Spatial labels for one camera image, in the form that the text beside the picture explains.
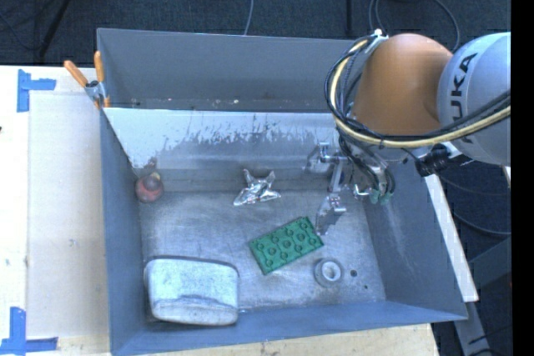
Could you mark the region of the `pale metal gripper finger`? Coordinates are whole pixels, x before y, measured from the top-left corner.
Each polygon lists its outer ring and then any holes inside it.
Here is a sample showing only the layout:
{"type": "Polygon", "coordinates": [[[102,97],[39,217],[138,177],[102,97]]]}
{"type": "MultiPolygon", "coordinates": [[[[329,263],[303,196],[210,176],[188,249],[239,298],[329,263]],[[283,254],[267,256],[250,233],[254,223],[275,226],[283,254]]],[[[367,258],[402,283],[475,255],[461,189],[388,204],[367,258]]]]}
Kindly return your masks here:
{"type": "Polygon", "coordinates": [[[346,206],[339,195],[326,196],[315,215],[316,233],[326,235],[329,227],[335,225],[345,212],[346,206]]]}
{"type": "Polygon", "coordinates": [[[330,144],[318,143],[307,156],[304,171],[307,173],[327,173],[336,165],[336,157],[330,153],[330,144]]]}

